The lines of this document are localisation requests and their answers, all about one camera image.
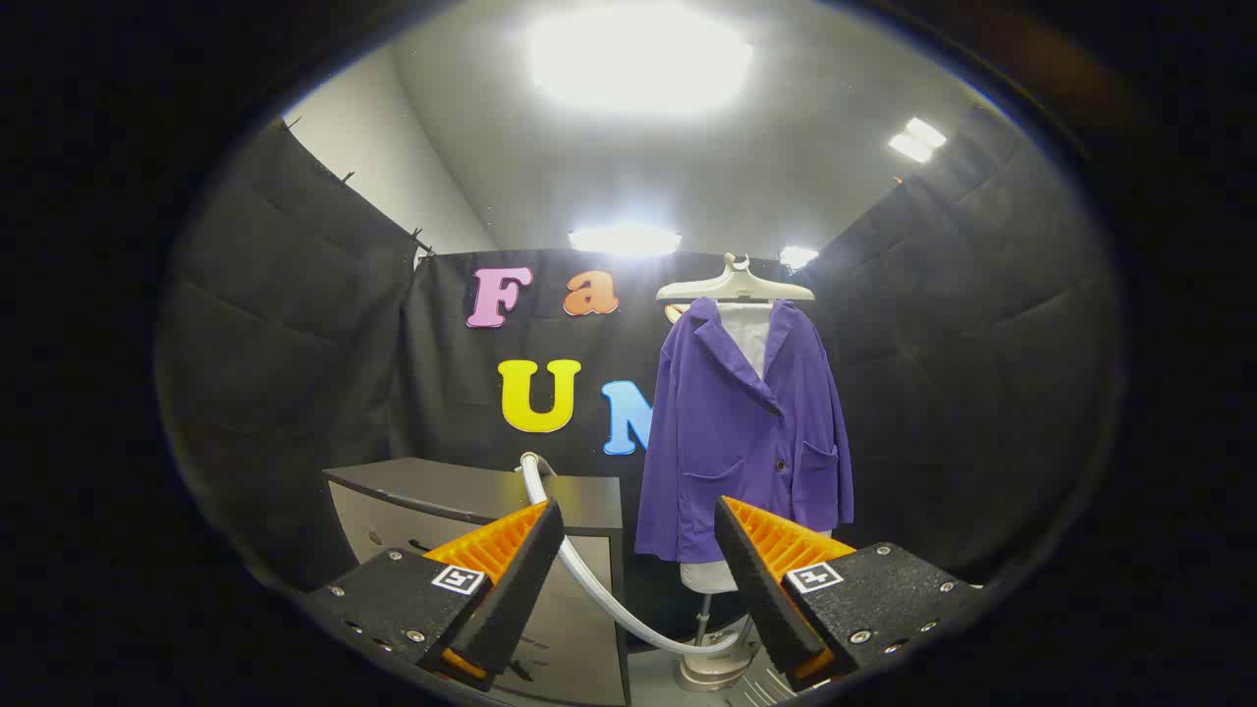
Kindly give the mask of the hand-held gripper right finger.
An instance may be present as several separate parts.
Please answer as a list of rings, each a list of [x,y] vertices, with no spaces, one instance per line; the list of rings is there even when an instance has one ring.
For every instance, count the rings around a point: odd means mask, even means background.
[[[980,591],[894,543],[854,548],[728,496],[715,503],[714,536],[794,692],[892,663]]]

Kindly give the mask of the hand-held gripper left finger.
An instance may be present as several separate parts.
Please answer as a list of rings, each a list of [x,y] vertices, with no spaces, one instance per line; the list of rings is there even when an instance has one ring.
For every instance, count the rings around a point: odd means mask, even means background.
[[[401,671],[489,692],[515,660],[563,538],[561,506],[543,501],[425,552],[386,548],[305,593],[304,609]]]

